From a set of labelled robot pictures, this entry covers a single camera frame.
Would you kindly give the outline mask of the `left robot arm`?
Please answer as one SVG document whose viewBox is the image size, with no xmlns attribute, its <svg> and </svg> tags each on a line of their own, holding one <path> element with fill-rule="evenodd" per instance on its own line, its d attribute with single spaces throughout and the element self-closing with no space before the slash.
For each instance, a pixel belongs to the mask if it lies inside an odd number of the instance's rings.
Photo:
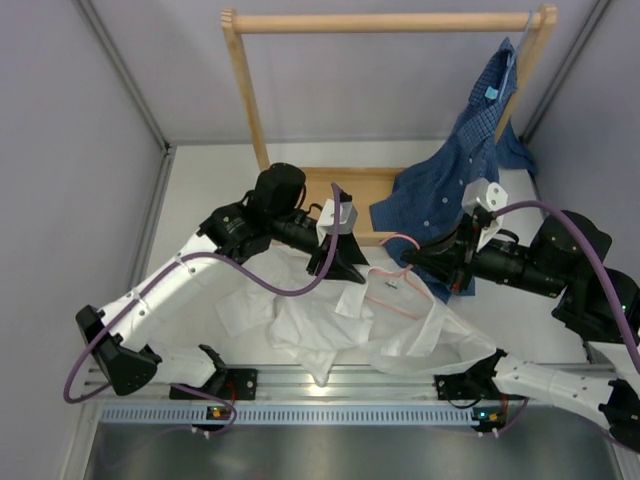
<svg viewBox="0 0 640 480">
<path fill-rule="evenodd" d="M 179 249 L 150 277 L 121 298 L 75 316 L 86 343 L 80 358 L 93 358 L 118 396 L 149 383 L 161 383 L 191 395 L 213 399 L 223 393 L 227 367 L 207 345 L 167 346 L 152 340 L 175 310 L 230 270 L 242 273 L 281 297 L 299 297 L 323 280 L 362 284 L 358 268 L 367 260 L 353 229 L 357 210 L 351 195 L 333 185 L 318 218 L 302 207 L 306 175 L 298 167 L 276 163 L 262 171 L 253 189 L 234 203 L 215 209 Z M 284 290 L 259 278 L 245 264 L 279 242 L 306 253 L 312 281 Z"/>
</svg>

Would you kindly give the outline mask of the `pink wire hanger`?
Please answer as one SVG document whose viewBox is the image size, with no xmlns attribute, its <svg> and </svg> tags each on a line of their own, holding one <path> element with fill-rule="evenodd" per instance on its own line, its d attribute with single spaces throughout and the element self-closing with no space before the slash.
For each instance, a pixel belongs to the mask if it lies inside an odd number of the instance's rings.
<svg viewBox="0 0 640 480">
<path fill-rule="evenodd" d="M 437 299 L 413 272 L 413 265 L 389 267 L 374 265 L 368 270 L 365 299 L 413 320 L 426 318 Z"/>
</svg>

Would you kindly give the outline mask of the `white shirt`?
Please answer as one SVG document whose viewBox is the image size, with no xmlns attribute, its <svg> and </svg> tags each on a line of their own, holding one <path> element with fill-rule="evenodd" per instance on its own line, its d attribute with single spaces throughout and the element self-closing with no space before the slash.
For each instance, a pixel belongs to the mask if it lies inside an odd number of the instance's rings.
<svg viewBox="0 0 640 480">
<path fill-rule="evenodd" d="M 369 365 L 394 376 L 427 379 L 466 371 L 495 354 L 494 341 L 441 300 L 413 320 L 365 299 L 365 284 L 324 280 L 299 297 L 278 296 L 232 272 L 212 303 L 209 336 L 225 360 L 302 367 L 315 383 L 328 382 L 338 363 Z"/>
</svg>

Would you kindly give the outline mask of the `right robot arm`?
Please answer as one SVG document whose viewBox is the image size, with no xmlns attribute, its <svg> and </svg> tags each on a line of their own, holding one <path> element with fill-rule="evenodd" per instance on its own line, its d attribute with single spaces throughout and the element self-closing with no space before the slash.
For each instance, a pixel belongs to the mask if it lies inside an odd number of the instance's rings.
<svg viewBox="0 0 640 480">
<path fill-rule="evenodd" d="M 567 210 L 549 214 L 531 243 L 481 241 L 497 219 L 482 207 L 464 214 L 448 233 L 402 252 L 453 292 L 483 279 L 557 300 L 552 316 L 614 364 L 613 379 L 570 374 L 516 358 L 502 349 L 459 374 L 436 378 L 446 400 L 526 397 L 574 413 L 612 440 L 639 449 L 639 374 L 626 366 L 628 347 L 639 346 L 639 287 L 604 266 L 611 237 L 586 217 Z"/>
</svg>

